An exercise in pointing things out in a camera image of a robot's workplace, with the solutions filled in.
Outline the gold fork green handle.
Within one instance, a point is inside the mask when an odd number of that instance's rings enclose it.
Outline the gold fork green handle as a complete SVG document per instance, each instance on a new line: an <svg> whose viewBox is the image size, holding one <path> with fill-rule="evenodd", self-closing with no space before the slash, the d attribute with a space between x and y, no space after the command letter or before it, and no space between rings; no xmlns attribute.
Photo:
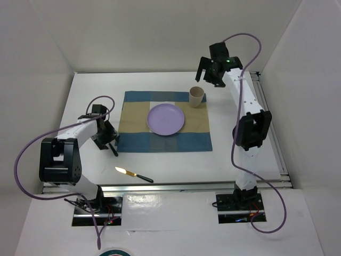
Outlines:
<svg viewBox="0 0 341 256"><path fill-rule="evenodd" d="M118 157L118 153L117 151L115 150L114 146L111 144L111 143L108 143L108 146L109 148L111 149L111 151L113 152L113 154Z"/></svg>

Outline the blue beige checked cloth napkin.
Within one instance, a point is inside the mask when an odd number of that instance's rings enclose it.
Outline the blue beige checked cloth napkin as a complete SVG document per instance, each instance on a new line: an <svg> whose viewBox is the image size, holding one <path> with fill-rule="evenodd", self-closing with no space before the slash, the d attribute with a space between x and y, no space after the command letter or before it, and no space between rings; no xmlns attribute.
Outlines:
<svg viewBox="0 0 341 256"><path fill-rule="evenodd" d="M126 91L119 122L119 153L180 153L212 151L209 118L203 97L199 107L189 105L189 92ZM147 114L154 106L169 103L184 113L184 125L177 133L161 136L147 125Z"/></svg>

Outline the beige plastic cup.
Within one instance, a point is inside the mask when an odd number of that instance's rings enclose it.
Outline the beige plastic cup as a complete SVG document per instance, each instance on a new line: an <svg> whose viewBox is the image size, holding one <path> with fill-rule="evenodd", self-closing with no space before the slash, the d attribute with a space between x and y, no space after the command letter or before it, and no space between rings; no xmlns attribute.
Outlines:
<svg viewBox="0 0 341 256"><path fill-rule="evenodd" d="M190 88L189 91L189 105L192 108L197 108L200 106L205 93L201 87L194 86Z"/></svg>

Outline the gold knife green handle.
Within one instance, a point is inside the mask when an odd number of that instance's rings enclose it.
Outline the gold knife green handle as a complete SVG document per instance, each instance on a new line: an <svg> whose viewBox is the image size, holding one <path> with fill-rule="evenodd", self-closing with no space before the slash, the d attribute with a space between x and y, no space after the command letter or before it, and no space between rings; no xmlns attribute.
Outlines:
<svg viewBox="0 0 341 256"><path fill-rule="evenodd" d="M115 167L116 171L122 173L122 174L125 174L125 175L128 175L130 177L137 177L139 179L142 179L146 182L149 182L149 183L154 183L154 181L148 177L145 177L145 176L142 176L140 174L137 174L137 173L134 173L134 172L131 172L131 171L128 171L124 168L121 168L121 167Z"/></svg>

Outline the purple plastic plate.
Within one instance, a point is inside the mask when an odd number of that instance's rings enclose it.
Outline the purple plastic plate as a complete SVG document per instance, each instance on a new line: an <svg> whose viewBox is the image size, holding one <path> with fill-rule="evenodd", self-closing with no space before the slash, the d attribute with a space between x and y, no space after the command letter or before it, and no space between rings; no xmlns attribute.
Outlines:
<svg viewBox="0 0 341 256"><path fill-rule="evenodd" d="M179 132L184 122L185 116L183 111L170 103L156 105L147 114L149 129L161 136L169 136Z"/></svg>

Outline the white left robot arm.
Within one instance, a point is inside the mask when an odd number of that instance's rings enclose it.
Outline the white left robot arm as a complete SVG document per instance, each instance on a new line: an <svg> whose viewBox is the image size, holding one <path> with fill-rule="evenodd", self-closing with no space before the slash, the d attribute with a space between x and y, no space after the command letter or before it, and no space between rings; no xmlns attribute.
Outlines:
<svg viewBox="0 0 341 256"><path fill-rule="evenodd" d="M72 127L54 138L45 138L40 146L39 178L87 198L86 206L94 213L105 207L100 186L82 174L81 146L92 139L100 150L112 147L119 134L108 120L83 115Z"/></svg>

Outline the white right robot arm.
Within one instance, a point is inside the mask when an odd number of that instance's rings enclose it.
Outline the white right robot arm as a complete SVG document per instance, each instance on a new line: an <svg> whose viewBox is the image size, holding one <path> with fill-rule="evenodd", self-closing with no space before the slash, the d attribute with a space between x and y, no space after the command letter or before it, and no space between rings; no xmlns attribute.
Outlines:
<svg viewBox="0 0 341 256"><path fill-rule="evenodd" d="M257 197L256 163L260 147L267 137L272 114L259 104L238 57L229 55L223 42L209 46L210 57L201 57L196 81L203 79L215 87L228 87L238 108L237 121L232 131L232 165L239 170L232 204L246 209Z"/></svg>

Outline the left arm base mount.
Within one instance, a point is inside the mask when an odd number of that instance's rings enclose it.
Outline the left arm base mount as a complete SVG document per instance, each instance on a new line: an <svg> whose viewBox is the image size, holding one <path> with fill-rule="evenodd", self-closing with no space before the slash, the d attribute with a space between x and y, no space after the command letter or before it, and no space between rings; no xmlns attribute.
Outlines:
<svg viewBox="0 0 341 256"><path fill-rule="evenodd" d="M64 199L74 207L74 213L72 217L73 227L90 227L93 226L93 219L91 215L90 208L87 204L80 198L75 200ZM122 195L113 197L104 197L102 199L101 206L93 206L94 217L96 219L96 224L99 227L105 225L108 226L120 226L121 225L121 213L123 207L123 197Z"/></svg>

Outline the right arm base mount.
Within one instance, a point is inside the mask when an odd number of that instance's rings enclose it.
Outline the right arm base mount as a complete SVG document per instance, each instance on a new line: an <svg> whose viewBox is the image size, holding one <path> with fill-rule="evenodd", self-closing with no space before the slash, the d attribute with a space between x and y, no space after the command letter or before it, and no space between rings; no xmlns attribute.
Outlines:
<svg viewBox="0 0 341 256"><path fill-rule="evenodd" d="M217 194L212 207L217 209L218 223L266 222L264 204L260 193L254 199L238 203L232 194Z"/></svg>

